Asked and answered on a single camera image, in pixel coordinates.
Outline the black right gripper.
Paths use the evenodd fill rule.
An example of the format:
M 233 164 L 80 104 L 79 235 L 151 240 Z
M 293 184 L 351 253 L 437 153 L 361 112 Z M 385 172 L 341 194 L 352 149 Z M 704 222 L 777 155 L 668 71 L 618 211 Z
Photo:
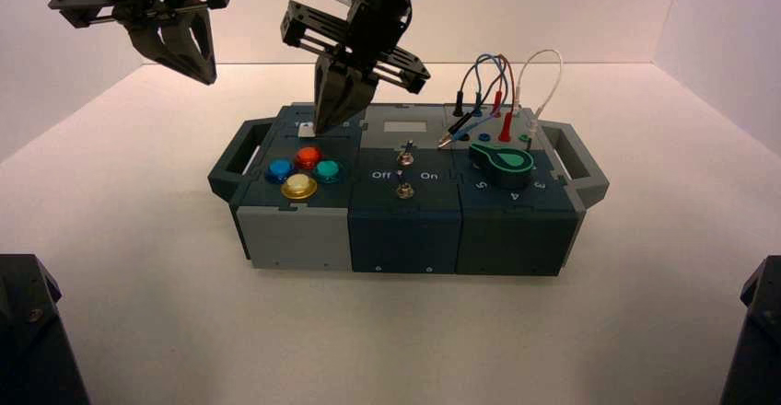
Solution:
M 342 19 L 291 1 L 281 25 L 285 44 L 319 55 L 315 65 L 315 133 L 329 132 L 366 109 L 379 80 L 418 93 L 430 78 L 423 62 L 399 46 L 413 0 L 337 0 Z

